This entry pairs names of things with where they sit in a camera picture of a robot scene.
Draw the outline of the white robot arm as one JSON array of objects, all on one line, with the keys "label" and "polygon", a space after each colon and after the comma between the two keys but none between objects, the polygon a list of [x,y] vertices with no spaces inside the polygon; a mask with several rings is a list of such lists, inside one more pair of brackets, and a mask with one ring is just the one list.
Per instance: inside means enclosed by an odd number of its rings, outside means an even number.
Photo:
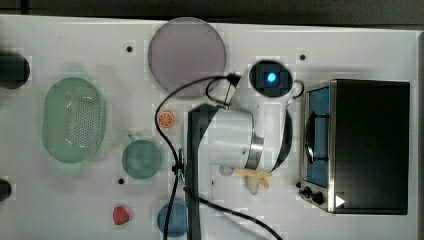
[{"label": "white robot arm", "polygon": [[182,141],[188,240],[280,238],[262,221],[214,201],[211,168],[270,173],[282,164],[293,83],[281,62],[260,60],[231,81],[229,108],[204,103],[187,113]]}]

